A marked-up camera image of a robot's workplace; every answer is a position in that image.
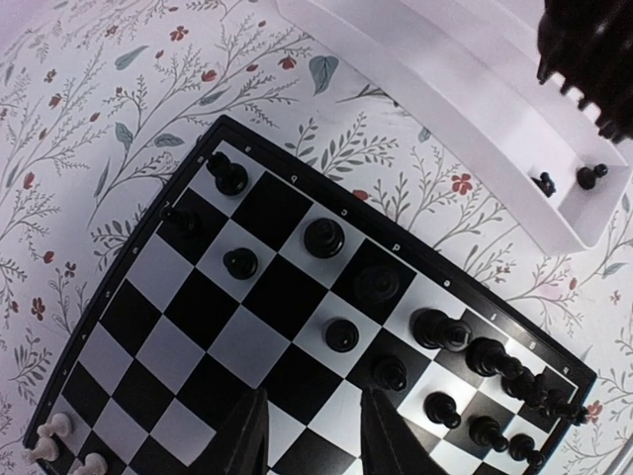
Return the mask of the black and grey chessboard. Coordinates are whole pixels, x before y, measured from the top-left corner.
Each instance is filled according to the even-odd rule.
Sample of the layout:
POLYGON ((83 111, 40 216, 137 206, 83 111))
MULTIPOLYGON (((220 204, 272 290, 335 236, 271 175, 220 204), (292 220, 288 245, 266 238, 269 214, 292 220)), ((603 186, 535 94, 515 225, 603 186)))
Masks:
POLYGON ((60 357, 23 439, 67 414, 73 433, 54 435, 59 457, 37 461, 47 474, 73 474, 89 453, 112 474, 190 474, 209 460, 208 444, 246 393, 268 394, 267 474, 358 474, 362 391, 377 386, 374 361, 395 356, 407 387, 382 389, 429 455, 451 474, 541 474, 508 450, 469 438, 474 418, 498 421, 508 439, 530 435, 545 461, 570 427, 544 418, 501 387, 501 375, 469 369, 466 349, 426 349, 411 332, 419 309, 467 323, 471 342, 498 340, 523 372, 544 374, 584 405, 596 375, 503 299, 369 205, 229 117, 215 121, 151 205, 119 252, 60 357), (248 173, 236 196, 221 194, 207 169, 223 152, 248 173), (165 207, 195 213, 183 236, 160 218, 165 207), (345 243, 317 258, 304 232, 318 218, 338 222, 345 243), (229 250, 258 258, 255 275, 230 276, 229 250), (400 277, 389 301, 369 303, 355 277, 387 266, 400 277), (334 320, 351 321, 357 345, 325 343, 334 320), (433 423, 425 398, 456 403, 455 429, 433 423))

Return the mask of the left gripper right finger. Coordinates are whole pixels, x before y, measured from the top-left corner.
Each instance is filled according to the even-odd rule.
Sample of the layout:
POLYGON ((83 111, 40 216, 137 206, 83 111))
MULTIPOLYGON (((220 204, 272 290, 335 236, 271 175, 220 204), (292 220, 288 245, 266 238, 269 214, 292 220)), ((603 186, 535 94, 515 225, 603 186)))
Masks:
POLYGON ((361 397, 361 460, 364 474, 444 474, 419 443, 387 395, 366 388, 361 397))

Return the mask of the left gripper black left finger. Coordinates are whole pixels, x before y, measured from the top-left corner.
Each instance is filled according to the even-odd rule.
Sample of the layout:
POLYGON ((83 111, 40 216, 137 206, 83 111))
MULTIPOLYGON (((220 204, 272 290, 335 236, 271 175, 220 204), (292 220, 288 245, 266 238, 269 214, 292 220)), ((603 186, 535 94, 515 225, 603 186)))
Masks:
POLYGON ((214 438, 211 474, 266 474, 268 397, 260 388, 244 394, 214 438))

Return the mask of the white plastic piece tray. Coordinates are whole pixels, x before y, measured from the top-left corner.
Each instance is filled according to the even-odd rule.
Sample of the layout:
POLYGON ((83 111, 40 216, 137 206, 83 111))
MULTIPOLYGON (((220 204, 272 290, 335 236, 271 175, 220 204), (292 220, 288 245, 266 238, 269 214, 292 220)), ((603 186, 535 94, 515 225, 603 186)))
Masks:
POLYGON ((632 137, 598 134, 599 109, 564 77, 537 77, 546 1, 281 1, 281 15, 425 125, 546 253, 594 248, 632 175, 632 137), (577 171, 603 163, 591 190, 577 171), (557 192, 532 181, 548 172, 557 192))

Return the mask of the black chess pieces pile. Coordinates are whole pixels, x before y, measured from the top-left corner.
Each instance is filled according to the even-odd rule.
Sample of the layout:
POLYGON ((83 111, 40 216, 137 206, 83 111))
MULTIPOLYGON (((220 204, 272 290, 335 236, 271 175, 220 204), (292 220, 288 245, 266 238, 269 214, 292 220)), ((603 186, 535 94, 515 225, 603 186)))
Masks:
POLYGON ((532 181, 546 198, 551 198, 557 192, 555 182, 546 171, 541 172, 538 178, 532 177, 532 181))

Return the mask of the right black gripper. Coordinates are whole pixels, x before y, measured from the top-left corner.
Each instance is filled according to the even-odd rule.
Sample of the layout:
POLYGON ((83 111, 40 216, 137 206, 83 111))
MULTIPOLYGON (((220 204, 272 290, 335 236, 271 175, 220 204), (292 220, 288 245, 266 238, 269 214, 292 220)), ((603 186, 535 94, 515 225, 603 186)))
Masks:
POLYGON ((541 84, 564 77, 560 94, 581 91, 578 109, 593 104, 598 134, 613 143, 632 137, 632 2, 546 1, 538 25, 541 84))

